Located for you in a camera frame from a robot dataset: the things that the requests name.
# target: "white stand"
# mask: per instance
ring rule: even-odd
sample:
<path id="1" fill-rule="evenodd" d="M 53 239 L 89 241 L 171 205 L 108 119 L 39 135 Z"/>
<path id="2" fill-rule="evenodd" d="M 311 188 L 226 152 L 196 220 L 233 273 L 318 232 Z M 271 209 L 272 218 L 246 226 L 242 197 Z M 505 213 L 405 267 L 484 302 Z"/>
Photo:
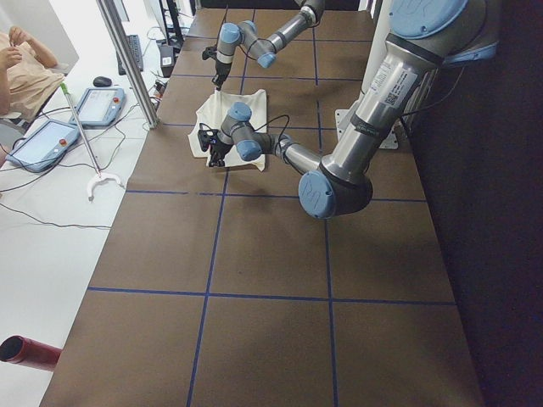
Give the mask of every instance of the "white stand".
<path id="1" fill-rule="evenodd" d="M 91 180 L 87 183 L 87 196 L 88 200 L 92 202 L 94 199 L 94 195 L 92 194 L 92 190 L 95 186 L 102 182 L 106 182 L 107 180 L 114 180 L 117 182 L 117 185 L 121 188 L 124 188 L 125 186 L 122 185 L 122 181 L 118 176 L 115 174 L 106 174 L 105 172 L 98 172 Z"/>

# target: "tablet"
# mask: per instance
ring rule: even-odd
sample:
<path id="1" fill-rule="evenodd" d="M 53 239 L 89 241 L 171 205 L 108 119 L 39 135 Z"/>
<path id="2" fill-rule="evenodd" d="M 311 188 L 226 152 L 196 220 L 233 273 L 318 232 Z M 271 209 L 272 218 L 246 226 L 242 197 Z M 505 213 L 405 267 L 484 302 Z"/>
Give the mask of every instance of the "tablet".
<path id="1" fill-rule="evenodd" d="M 85 128 L 107 127 L 119 117 L 125 100 L 125 91 L 119 87 L 89 87 L 76 105 L 79 121 Z M 70 123 L 76 123 L 73 116 Z"/>
<path id="2" fill-rule="evenodd" d="M 8 154 L 6 160 L 30 172 L 42 172 L 58 163 L 79 136 L 76 126 L 48 120 Z"/>

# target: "metal pole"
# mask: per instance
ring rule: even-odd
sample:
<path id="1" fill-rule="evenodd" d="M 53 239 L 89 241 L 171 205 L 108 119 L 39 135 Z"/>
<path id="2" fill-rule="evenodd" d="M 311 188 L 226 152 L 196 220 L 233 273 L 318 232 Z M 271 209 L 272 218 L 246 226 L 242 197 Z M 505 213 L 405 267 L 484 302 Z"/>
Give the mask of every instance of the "metal pole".
<path id="1" fill-rule="evenodd" d="M 159 118 L 154 111 L 154 106 L 151 103 L 151 99 L 148 96 L 147 88 L 143 83 L 142 75 L 137 67 L 136 60 L 132 55 L 132 51 L 126 40 L 125 29 L 120 22 L 119 15 L 113 3 L 113 0 L 97 0 L 100 13 L 104 19 L 105 25 L 108 28 L 111 41 L 115 46 L 115 50 L 119 54 L 120 60 L 125 67 L 126 74 L 128 75 L 128 81 L 130 82 L 136 99 L 139 102 L 140 107 L 145 114 L 145 118 L 149 124 L 149 128 L 154 129 L 158 123 Z"/>

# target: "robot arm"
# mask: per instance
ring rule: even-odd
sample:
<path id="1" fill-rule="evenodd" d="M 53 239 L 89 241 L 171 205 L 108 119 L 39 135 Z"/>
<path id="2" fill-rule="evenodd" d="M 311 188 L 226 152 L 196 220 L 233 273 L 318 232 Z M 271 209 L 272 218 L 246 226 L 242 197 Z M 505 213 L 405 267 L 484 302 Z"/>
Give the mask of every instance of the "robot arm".
<path id="1" fill-rule="evenodd" d="M 244 47 L 260 66 L 269 68 L 276 61 L 279 51 L 301 32 L 319 23 L 324 12 L 324 0 L 296 0 L 296 3 L 300 6 L 298 14 L 267 39 L 257 36 L 256 25 L 252 21 L 222 26 L 218 43 L 214 47 L 207 47 L 202 53 L 202 59 L 212 58 L 216 62 L 216 75 L 212 81 L 217 90 L 221 90 L 230 74 L 236 47 Z"/>
<path id="2" fill-rule="evenodd" d="M 396 0 L 387 55 L 350 117 L 333 152 L 324 157 L 285 135 L 255 133 L 250 109 L 235 103 L 218 138 L 236 144 L 245 160 L 270 153 L 302 175 L 299 199 L 316 218 L 354 213 L 372 198 L 365 171 L 423 76 L 444 64 L 491 58 L 497 44 L 501 0 Z"/>

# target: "black wall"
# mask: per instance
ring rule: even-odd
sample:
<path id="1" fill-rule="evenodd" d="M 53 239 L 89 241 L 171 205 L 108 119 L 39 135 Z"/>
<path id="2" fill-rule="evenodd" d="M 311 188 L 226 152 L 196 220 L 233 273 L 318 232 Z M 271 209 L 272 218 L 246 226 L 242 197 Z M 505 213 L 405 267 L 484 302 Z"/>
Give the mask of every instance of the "black wall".
<path id="1" fill-rule="evenodd" d="M 488 406 L 543 406 L 541 44 L 543 2 L 504 1 L 497 57 L 466 68 L 412 141 Z"/>

